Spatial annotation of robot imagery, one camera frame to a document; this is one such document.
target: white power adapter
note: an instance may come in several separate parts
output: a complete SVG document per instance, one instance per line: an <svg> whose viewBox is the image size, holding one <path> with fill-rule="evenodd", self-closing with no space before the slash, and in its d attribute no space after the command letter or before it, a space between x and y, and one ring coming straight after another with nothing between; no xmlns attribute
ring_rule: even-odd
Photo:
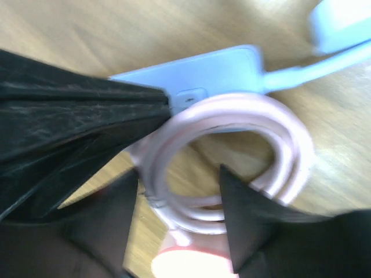
<svg viewBox="0 0 371 278"><path fill-rule="evenodd" d="M175 115L204 98L285 90L371 57L370 0L323 0L309 22L315 54L342 52L306 67L265 72L259 47L239 45L125 72L111 80L163 88Z"/></svg>
<svg viewBox="0 0 371 278"><path fill-rule="evenodd" d="M330 54L371 38L370 0L323 0L311 13L314 54Z"/></svg>

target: coiled cable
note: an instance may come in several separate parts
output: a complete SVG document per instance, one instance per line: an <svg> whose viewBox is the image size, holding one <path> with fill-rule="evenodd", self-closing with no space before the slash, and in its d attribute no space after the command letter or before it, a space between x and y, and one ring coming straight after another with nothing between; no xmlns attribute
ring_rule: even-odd
<svg viewBox="0 0 371 278"><path fill-rule="evenodd" d="M252 181L252 187L284 205L303 188L314 159L314 148L308 130L288 107L258 94L231 93L207 98L175 115L129 150L150 206L171 231L226 233L225 224L220 222L224 219L223 211L202 208L221 204L220 196L188 197L171 193L166 183L166 167L189 142L205 134L231 129L259 133L275 151L274 164ZM175 234L178 239L182 237L181 232Z"/></svg>

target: cable coil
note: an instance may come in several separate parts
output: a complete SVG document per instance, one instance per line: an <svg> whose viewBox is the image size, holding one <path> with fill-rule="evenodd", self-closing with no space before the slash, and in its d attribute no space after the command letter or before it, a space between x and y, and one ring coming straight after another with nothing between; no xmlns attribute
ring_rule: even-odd
<svg viewBox="0 0 371 278"><path fill-rule="evenodd" d="M166 167L183 146L210 133L231 129L261 134L275 151L274 164L251 185L266 196L289 204L303 188L314 159L310 134L300 119L271 97L232 93L207 98L169 119L160 129L135 143L130 155L159 218L173 231L216 235L226 233L219 195L188 197L171 193Z"/></svg>

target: wooden table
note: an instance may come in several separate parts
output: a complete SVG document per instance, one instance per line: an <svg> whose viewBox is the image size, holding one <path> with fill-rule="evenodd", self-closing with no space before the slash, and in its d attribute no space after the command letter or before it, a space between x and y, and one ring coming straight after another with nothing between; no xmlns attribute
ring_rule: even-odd
<svg viewBox="0 0 371 278"><path fill-rule="evenodd" d="M265 67L310 63L307 16L317 0L2 0L0 47L94 76L109 76L239 44L260 45ZM317 159L294 206L334 213L371 206L371 63L272 94L313 136ZM273 159L256 134L207 136L185 147L169 168L176 192L217 192L217 165L245 179ZM118 155L73 197L131 166ZM125 264L152 277L150 262L165 227L142 196Z"/></svg>

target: charging cable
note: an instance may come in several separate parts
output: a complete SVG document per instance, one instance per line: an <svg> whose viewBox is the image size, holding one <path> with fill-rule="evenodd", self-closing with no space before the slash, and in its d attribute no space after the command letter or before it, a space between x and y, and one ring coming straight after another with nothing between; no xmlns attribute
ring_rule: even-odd
<svg viewBox="0 0 371 278"><path fill-rule="evenodd" d="M265 91L273 92L298 87L306 82L343 70L370 57L371 41L367 41L313 65L267 72L264 75Z"/></svg>
<svg viewBox="0 0 371 278"><path fill-rule="evenodd" d="M192 241L187 232L226 233L221 222L223 211L202 208L221 204L221 197L171 193L166 183L166 167L189 142L205 134L231 129L259 133L275 151L275 163L251 182L257 191L287 205L308 178L314 159L311 137L299 118L279 101L259 94L233 93L192 105L128 149L140 172L150 206L181 246Z"/></svg>

